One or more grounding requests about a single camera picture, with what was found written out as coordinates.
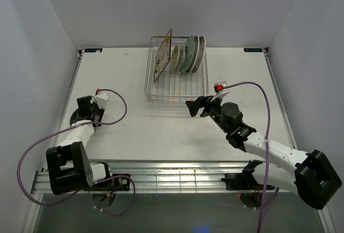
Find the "light blue scalloped plate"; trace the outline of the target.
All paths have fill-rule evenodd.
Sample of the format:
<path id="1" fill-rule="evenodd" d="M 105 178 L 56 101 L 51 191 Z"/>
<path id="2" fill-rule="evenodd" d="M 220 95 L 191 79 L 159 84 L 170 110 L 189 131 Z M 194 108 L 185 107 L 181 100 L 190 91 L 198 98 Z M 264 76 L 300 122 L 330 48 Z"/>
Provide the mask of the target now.
<path id="1" fill-rule="evenodd" d="M 184 45 L 180 45 L 179 49 L 180 49 L 180 56 L 178 58 L 178 62 L 177 62 L 177 66 L 176 66 L 175 72 L 179 72 L 180 71 L 180 68 L 183 65 L 184 61 L 185 61 L 185 46 Z"/>

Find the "white plate teal rim front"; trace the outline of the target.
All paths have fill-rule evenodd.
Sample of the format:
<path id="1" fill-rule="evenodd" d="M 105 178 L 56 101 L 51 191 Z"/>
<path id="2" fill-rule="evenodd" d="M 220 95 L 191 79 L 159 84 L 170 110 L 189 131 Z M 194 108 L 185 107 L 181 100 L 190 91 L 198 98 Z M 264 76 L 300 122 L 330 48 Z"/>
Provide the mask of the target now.
<path id="1" fill-rule="evenodd" d="M 196 62 L 197 62 L 198 55 L 199 55 L 199 45 L 198 45 L 198 52 L 197 52 L 197 55 L 196 55 L 196 58 L 195 58 L 195 64 L 196 64 Z M 195 65 L 194 65 L 194 67 L 193 67 L 193 69 L 192 69 L 191 72 L 192 72 L 192 73 L 195 73 L 195 72 L 196 72 L 196 71 L 195 71 Z"/>

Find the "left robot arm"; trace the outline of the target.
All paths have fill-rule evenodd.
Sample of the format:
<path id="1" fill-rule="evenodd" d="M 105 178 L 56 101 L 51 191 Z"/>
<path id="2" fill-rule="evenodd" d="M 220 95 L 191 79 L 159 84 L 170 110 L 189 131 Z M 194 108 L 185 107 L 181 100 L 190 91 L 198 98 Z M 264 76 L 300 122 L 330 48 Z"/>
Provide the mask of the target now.
<path id="1" fill-rule="evenodd" d="M 114 177 L 106 163 L 91 165 L 85 147 L 98 125 L 85 122 L 101 122 L 110 95 L 99 93 L 77 99 L 78 108 L 69 123 L 72 129 L 56 147 L 46 151 L 49 181 L 53 194 L 60 195 L 84 190 L 96 183 L 101 189 L 113 186 Z"/>

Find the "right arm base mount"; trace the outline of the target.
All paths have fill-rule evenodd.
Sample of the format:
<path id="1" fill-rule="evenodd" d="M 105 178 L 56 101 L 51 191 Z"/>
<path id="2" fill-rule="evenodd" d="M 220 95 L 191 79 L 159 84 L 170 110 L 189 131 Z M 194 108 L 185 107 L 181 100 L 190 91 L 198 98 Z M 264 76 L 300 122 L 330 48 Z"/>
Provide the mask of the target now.
<path id="1" fill-rule="evenodd" d="M 263 190 L 263 183 L 258 183 L 251 174 L 225 173 L 221 181 L 227 190 Z"/>

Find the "mint green flower plate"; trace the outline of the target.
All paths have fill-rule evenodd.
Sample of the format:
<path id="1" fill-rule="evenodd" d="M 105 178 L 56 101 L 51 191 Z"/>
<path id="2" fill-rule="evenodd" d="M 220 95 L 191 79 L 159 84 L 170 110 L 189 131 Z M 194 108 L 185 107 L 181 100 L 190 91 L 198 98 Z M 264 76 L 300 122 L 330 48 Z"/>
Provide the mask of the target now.
<path id="1" fill-rule="evenodd" d="M 190 36 L 185 43 L 185 59 L 180 67 L 180 72 L 188 73 L 191 69 L 195 51 L 195 37 Z"/>

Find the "cream plate with flowers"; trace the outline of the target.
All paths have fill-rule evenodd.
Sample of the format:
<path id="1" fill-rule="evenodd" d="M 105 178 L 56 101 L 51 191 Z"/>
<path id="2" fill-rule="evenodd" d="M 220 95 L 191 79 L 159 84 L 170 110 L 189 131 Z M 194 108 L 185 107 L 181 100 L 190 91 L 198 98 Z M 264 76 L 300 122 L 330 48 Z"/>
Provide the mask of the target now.
<path id="1" fill-rule="evenodd" d="M 170 60 L 170 72 L 174 72 L 177 65 L 178 65 L 178 60 L 180 58 L 180 46 L 177 44 L 175 45 L 172 55 L 171 55 L 171 60 Z"/>

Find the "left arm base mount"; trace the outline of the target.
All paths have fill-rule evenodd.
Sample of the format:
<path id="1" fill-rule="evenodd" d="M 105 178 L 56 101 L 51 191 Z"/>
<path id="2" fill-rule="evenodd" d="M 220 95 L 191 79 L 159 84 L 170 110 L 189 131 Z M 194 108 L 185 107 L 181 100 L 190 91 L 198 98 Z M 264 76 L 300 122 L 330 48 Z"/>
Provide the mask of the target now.
<path id="1" fill-rule="evenodd" d="M 130 174 L 113 174 L 116 176 L 115 179 L 111 179 L 107 182 L 99 183 L 93 185 L 89 188 L 89 191 L 107 191 L 112 192 L 115 191 L 129 191 L 130 190 Z"/>

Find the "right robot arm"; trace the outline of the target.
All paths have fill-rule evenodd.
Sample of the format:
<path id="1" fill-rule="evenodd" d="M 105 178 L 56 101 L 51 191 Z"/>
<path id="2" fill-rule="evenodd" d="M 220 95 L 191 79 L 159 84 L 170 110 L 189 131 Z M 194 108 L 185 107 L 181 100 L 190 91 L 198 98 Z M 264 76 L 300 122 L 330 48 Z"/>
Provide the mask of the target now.
<path id="1" fill-rule="evenodd" d="M 281 188 L 297 194 L 310 207 L 322 210 L 342 181 L 324 153 L 305 152 L 276 141 L 267 141 L 253 127 L 243 122 L 237 104 L 221 103 L 214 96 L 200 96 L 186 101 L 189 113 L 195 117 L 210 117 L 225 133 L 235 149 L 259 156 L 265 161 L 252 160 L 240 173 L 228 173 L 222 178 L 227 189 L 254 190 L 267 184 L 268 189 Z"/>

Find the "square floral plate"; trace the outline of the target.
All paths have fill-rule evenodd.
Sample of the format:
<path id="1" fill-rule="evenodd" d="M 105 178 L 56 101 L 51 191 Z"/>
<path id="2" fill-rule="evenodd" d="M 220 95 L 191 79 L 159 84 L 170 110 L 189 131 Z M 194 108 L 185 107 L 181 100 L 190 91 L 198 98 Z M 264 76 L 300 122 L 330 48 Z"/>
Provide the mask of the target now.
<path id="1" fill-rule="evenodd" d="M 167 64 L 170 61 L 170 50 L 171 50 L 171 36 L 172 36 L 172 29 L 170 29 L 165 36 L 164 40 L 162 41 L 155 60 L 154 66 L 154 83 L 158 80 L 164 69 L 166 68 Z"/>

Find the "white plate teal rim back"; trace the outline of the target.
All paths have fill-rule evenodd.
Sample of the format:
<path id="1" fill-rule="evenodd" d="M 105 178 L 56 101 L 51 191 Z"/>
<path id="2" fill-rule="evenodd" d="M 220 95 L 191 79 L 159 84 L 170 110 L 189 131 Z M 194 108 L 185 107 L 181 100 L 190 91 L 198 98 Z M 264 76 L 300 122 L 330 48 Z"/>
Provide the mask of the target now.
<path id="1" fill-rule="evenodd" d="M 197 71 L 199 67 L 201 66 L 205 52 L 206 52 L 206 39 L 204 36 L 200 36 L 199 37 L 199 55 L 197 58 L 197 62 L 195 64 L 195 71 Z"/>

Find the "white plate teal rim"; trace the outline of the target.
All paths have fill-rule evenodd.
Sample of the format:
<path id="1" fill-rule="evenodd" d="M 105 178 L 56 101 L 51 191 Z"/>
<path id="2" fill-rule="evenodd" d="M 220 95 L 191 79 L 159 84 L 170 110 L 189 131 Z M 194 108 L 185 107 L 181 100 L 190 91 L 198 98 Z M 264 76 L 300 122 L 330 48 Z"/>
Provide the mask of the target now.
<path id="1" fill-rule="evenodd" d="M 206 52 L 206 39 L 204 36 L 200 36 L 199 37 L 199 55 L 197 58 L 197 62 L 195 64 L 195 71 L 197 71 L 199 67 L 201 66 L 205 52 Z"/>
<path id="2" fill-rule="evenodd" d="M 196 58 L 195 58 L 195 64 L 196 64 L 196 62 L 197 62 L 198 55 L 199 55 L 199 45 L 198 45 L 198 52 L 197 52 L 197 55 L 196 55 Z M 191 72 L 192 72 L 192 73 L 195 73 L 195 72 L 196 72 L 196 71 L 195 71 L 195 65 L 194 65 L 194 67 L 193 67 L 193 69 L 192 69 Z"/>

